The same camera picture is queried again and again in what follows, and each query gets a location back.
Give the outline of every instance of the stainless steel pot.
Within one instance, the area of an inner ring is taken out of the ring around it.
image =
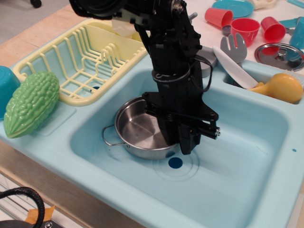
[[[140,96],[125,103],[117,112],[115,124],[105,127],[103,140],[110,146],[123,145],[132,155],[148,160],[160,160],[174,155],[179,143],[168,145],[158,127],[157,119],[145,112],[146,101]],[[115,125],[122,143],[111,144],[105,130]]]

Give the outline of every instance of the yellow dish rack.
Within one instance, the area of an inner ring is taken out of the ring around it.
[[[52,71],[60,82],[59,100],[84,106],[100,98],[147,54],[138,33],[115,34],[111,21],[87,19],[18,62],[23,82],[38,71]]]

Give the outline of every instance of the pink cup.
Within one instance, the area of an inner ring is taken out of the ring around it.
[[[264,39],[269,43],[281,41],[286,33],[284,25],[273,17],[266,17],[261,21]]]
[[[233,19],[233,12],[227,9],[209,8],[205,13],[205,20],[220,29],[230,25]]]
[[[246,46],[249,47],[253,44],[254,39],[257,37],[260,23],[250,18],[238,18],[231,22],[231,34],[239,33]]]

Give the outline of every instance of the toy bitter melon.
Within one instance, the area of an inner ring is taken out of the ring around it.
[[[52,72],[28,76],[6,106],[4,130],[8,138],[31,133],[48,117],[59,97],[59,80]]]

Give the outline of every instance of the wooden table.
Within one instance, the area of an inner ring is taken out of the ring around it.
[[[69,5],[64,7],[2,44],[0,65],[10,67],[84,19],[77,16]],[[2,141],[0,141],[0,172],[19,185],[34,188],[47,203],[55,205],[59,211],[84,227],[143,227]],[[303,206],[297,228],[304,228]]]

